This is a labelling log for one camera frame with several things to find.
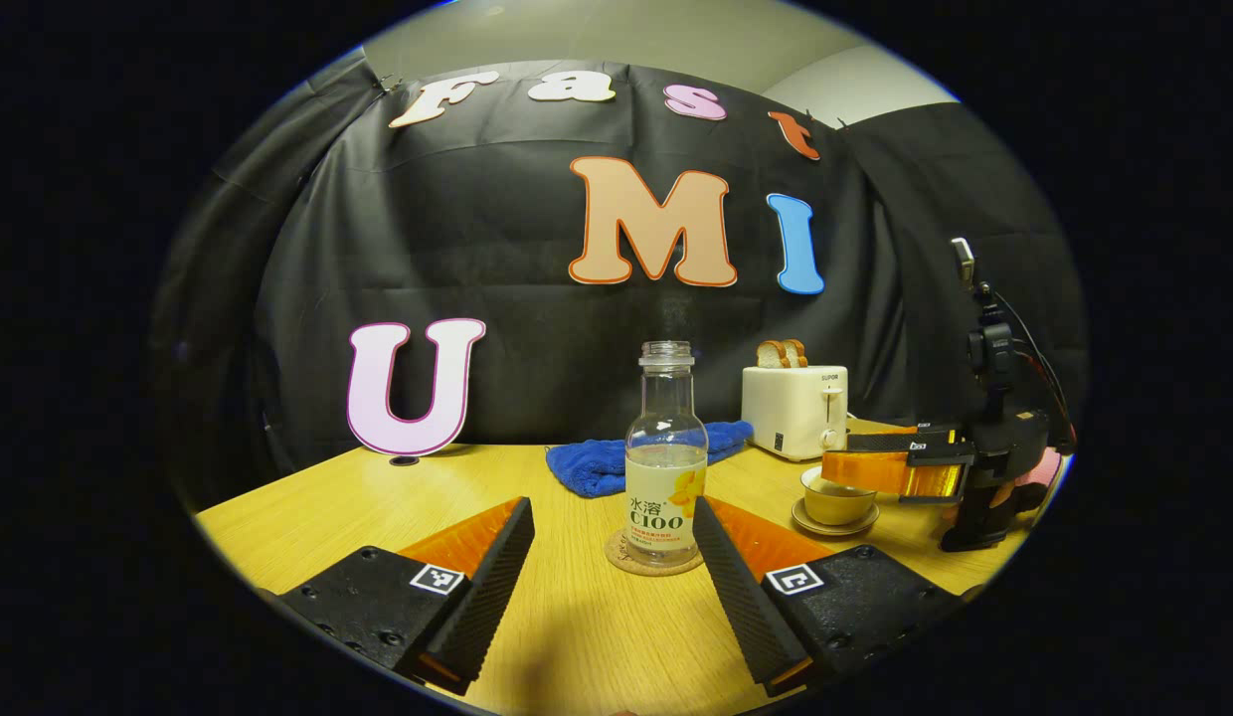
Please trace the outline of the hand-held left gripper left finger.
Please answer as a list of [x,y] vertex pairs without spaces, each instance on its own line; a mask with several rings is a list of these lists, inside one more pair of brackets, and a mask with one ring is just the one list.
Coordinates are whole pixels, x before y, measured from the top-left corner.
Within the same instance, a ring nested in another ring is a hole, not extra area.
[[462,696],[534,536],[531,502],[515,497],[398,552],[353,550],[277,599],[385,669]]

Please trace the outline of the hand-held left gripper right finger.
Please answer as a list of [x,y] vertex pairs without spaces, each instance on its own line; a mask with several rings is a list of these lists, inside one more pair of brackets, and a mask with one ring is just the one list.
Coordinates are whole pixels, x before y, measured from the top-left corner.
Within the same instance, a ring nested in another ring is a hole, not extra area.
[[769,696],[843,679],[961,608],[880,548],[834,552],[718,498],[697,498],[693,534],[750,675]]

